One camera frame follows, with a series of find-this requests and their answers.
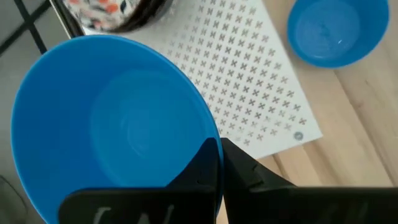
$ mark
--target blue bowl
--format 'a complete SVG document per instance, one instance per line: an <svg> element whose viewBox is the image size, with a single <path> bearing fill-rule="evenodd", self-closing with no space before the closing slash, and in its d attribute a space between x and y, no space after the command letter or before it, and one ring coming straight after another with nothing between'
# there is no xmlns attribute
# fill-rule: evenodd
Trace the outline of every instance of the blue bowl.
<svg viewBox="0 0 398 224"><path fill-rule="evenodd" d="M387 0L297 0L288 21L289 42L312 65L342 67L370 53L388 22Z"/></svg>
<svg viewBox="0 0 398 224"><path fill-rule="evenodd" d="M154 50L110 35L47 52L22 82L11 129L19 177L50 224L79 189L165 187L207 138L223 161L216 124L189 79Z"/></svg>

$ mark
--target patterned placemat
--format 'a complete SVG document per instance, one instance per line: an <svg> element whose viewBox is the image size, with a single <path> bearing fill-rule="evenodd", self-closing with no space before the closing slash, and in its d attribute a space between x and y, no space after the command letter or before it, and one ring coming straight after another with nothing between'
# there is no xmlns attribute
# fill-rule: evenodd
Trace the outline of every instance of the patterned placemat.
<svg viewBox="0 0 398 224"><path fill-rule="evenodd" d="M175 63L220 135L252 157L322 136L261 0L174 0L159 21L122 36Z"/></svg>

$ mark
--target black object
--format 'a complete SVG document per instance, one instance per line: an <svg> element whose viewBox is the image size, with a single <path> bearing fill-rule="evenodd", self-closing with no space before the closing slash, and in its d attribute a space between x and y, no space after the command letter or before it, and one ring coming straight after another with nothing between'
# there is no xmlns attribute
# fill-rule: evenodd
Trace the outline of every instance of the black object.
<svg viewBox="0 0 398 224"><path fill-rule="evenodd" d="M215 223L222 183L230 224L398 223L398 189L296 187L221 141L224 180L216 141L207 139L167 187L79 191L61 205L60 224Z"/></svg>
<svg viewBox="0 0 398 224"><path fill-rule="evenodd" d="M64 200L58 219L60 224L214 223L221 200L219 168L217 142L209 138L166 188L80 190Z"/></svg>

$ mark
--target wooden table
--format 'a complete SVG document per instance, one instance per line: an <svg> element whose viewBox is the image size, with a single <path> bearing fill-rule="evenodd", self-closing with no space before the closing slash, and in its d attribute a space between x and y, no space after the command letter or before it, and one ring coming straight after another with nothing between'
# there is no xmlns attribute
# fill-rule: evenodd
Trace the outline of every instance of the wooden table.
<svg viewBox="0 0 398 224"><path fill-rule="evenodd" d="M295 0L263 1L323 138L259 161L295 185L398 185L398 1L389 1L389 28L376 49L337 70L315 68L292 53L286 26ZM217 223L228 223L224 207Z"/></svg>

